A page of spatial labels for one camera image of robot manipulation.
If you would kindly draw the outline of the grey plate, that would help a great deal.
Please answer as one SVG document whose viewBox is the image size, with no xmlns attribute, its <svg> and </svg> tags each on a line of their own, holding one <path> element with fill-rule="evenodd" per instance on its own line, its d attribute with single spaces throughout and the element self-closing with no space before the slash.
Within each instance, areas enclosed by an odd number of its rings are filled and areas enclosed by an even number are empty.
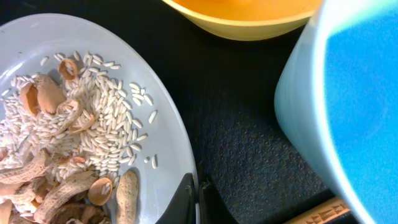
<svg viewBox="0 0 398 224">
<path fill-rule="evenodd" d="M 121 81 L 125 91 L 134 82 L 153 99 L 153 105 L 133 106 L 132 114 L 147 134 L 141 141 L 133 165 L 139 179 L 137 223 L 156 223 L 164 214 L 186 173 L 192 173 L 195 188 L 196 222 L 198 178 L 192 147 L 180 114 L 156 73 L 125 41 L 88 20 L 63 14 L 25 16 L 1 26 L 1 90 L 12 92 L 16 75 L 37 72 L 58 80 L 55 54 L 71 57 L 89 52 L 118 69 L 108 69 L 108 77 Z"/>
</svg>

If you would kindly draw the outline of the peanut shells and rice scraps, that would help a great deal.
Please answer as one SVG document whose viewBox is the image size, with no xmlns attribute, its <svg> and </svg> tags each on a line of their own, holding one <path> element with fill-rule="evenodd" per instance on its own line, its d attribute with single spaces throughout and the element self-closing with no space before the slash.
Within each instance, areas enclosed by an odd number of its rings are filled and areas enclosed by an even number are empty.
<svg viewBox="0 0 398 224">
<path fill-rule="evenodd" d="M 1 222 L 134 223 L 139 181 L 131 166 L 154 122 L 133 115 L 153 105 L 145 88 L 107 77 L 114 62 L 56 54 L 60 83 L 42 73 L 15 76 L 1 90 Z"/>
</svg>

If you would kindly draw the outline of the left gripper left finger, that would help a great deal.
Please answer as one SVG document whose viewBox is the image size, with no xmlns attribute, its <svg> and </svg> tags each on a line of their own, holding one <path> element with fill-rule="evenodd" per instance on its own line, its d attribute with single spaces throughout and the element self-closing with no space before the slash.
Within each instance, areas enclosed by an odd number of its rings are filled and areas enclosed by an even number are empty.
<svg viewBox="0 0 398 224">
<path fill-rule="evenodd" d="M 192 173 L 186 173 L 164 214 L 156 224 L 196 224 L 195 188 Z"/>
</svg>

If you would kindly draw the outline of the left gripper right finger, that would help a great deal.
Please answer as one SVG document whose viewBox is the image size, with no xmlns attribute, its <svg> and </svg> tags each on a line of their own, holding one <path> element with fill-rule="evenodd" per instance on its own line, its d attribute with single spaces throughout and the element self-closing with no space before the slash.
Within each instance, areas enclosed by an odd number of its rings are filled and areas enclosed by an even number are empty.
<svg viewBox="0 0 398 224">
<path fill-rule="evenodd" d="M 230 224 L 229 211 L 211 182 L 203 182 L 199 189 L 200 223 Z"/>
</svg>

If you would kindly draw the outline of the blue plastic cup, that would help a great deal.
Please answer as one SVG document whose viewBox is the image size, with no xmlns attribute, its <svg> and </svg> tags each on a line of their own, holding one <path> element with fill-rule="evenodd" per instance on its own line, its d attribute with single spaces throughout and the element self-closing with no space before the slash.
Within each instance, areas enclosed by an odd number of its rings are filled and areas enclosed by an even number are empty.
<svg viewBox="0 0 398 224">
<path fill-rule="evenodd" d="M 359 222 L 397 222 L 397 0 L 324 1 L 285 64 L 274 108 Z"/>
</svg>

